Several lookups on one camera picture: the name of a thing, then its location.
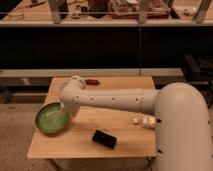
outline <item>tabletop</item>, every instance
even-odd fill
[[[154,88],[151,77],[89,77],[99,80],[86,89]],[[58,86],[68,77],[53,78],[45,104],[59,101]],[[134,125],[143,114],[119,110],[81,107],[77,116],[62,131],[44,135],[37,128],[28,151],[28,158],[113,158],[155,156],[155,131]],[[115,136],[117,143],[110,149],[92,141],[95,130]]]

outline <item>green bowl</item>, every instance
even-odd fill
[[[38,112],[35,122],[41,132],[52,134],[63,129],[69,120],[69,113],[61,108],[60,103],[50,103]]]

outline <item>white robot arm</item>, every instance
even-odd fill
[[[194,87],[184,83],[162,90],[84,87],[85,81],[77,76],[60,87],[62,107],[73,115],[81,105],[155,115],[158,171],[213,171],[208,109]]]

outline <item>floor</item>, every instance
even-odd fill
[[[26,157],[35,129],[36,112],[44,97],[19,97],[9,104],[0,103],[0,170],[2,171],[52,171],[44,160],[29,160]],[[213,120],[213,107],[209,110]],[[63,168],[72,171],[145,171],[146,160],[128,159],[75,159],[60,160]]]

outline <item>small red object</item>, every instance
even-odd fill
[[[98,84],[100,84],[100,82],[98,80],[87,79],[86,84],[87,85],[98,85]]]

